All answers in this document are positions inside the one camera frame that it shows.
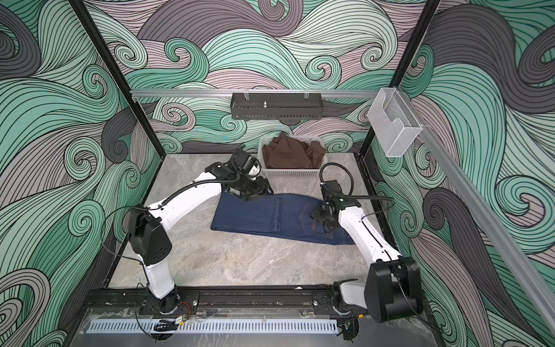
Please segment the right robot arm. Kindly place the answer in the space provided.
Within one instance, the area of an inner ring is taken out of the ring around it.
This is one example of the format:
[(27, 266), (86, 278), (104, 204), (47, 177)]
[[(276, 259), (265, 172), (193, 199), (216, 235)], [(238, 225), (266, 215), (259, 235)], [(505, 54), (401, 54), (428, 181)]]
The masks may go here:
[(387, 322), (423, 313), (423, 290), (420, 267), (411, 257), (404, 257), (371, 225), (361, 200), (386, 202), (392, 207), (393, 198), (375, 195), (343, 193), (336, 180), (324, 180), (324, 171), (336, 166), (347, 173), (354, 190), (354, 178), (339, 163), (325, 163), (319, 170), (323, 203), (316, 206), (312, 219), (330, 233), (342, 228), (357, 246), (368, 265), (367, 281), (348, 280), (338, 285), (339, 302), (365, 309), (376, 322)]

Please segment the blue denim trousers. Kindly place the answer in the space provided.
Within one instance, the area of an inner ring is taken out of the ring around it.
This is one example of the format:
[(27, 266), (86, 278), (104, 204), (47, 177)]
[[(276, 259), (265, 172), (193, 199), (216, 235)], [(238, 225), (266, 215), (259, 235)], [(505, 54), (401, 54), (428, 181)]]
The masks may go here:
[(322, 203), (306, 195), (263, 195), (241, 200), (231, 193), (223, 193), (210, 229), (314, 244), (353, 245), (354, 241), (343, 228), (325, 231), (312, 218)]

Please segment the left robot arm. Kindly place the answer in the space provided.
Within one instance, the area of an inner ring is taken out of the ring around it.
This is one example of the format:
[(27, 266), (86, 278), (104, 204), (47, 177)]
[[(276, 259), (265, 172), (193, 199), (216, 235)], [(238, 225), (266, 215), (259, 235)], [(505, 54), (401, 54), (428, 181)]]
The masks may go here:
[(156, 300), (159, 313), (175, 312), (180, 302), (169, 267), (172, 243), (168, 232), (195, 208), (223, 192), (231, 192), (242, 200), (273, 194), (269, 181), (261, 173), (260, 161), (238, 149), (226, 162), (209, 165), (193, 182), (167, 198), (130, 211), (128, 240), (143, 267), (147, 288)]

